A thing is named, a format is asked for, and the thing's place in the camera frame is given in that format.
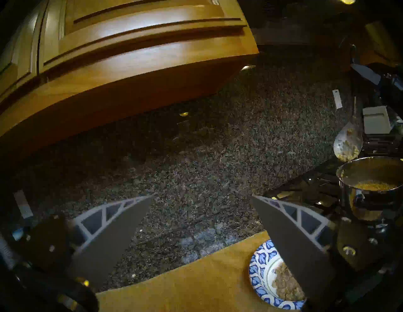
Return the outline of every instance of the cabinet door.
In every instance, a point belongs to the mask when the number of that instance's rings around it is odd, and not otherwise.
[[[39,32],[45,8],[46,2],[42,2],[26,17],[0,56],[0,102],[37,75]]]
[[[242,13],[233,12],[224,12],[218,0],[50,0],[39,71],[95,51],[135,50],[140,41],[247,26]]]

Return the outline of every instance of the food on spoon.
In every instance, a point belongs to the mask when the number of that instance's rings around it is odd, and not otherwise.
[[[343,142],[342,153],[337,155],[337,158],[343,162],[347,162],[357,158],[359,150],[356,145],[351,144],[349,141]]]
[[[272,286],[276,288],[277,296],[280,299],[290,301],[304,300],[305,294],[301,286],[297,283],[284,262],[276,268],[276,274],[277,277],[273,281]]]

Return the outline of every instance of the granite countertop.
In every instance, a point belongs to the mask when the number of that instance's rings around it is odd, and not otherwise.
[[[250,205],[327,160],[351,105],[332,55],[266,47],[218,93],[108,124],[44,148],[12,178],[36,222],[153,194],[101,290],[138,283],[263,230]],[[182,112],[189,112],[181,117]]]

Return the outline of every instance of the stainless steel pot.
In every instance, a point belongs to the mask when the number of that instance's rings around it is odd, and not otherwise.
[[[350,161],[336,172],[340,180],[341,205],[360,220],[373,221],[394,213],[403,201],[403,161],[392,157],[366,157]],[[396,185],[384,191],[369,191],[355,185],[366,181]]]

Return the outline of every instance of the blue and white paper plate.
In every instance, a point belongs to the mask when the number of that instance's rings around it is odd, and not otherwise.
[[[300,310],[304,304],[302,301],[287,301],[277,297],[277,292],[272,283],[275,280],[276,268],[284,261],[274,247],[272,240],[268,240],[256,249],[249,264],[249,279],[253,289],[265,302],[280,309]]]

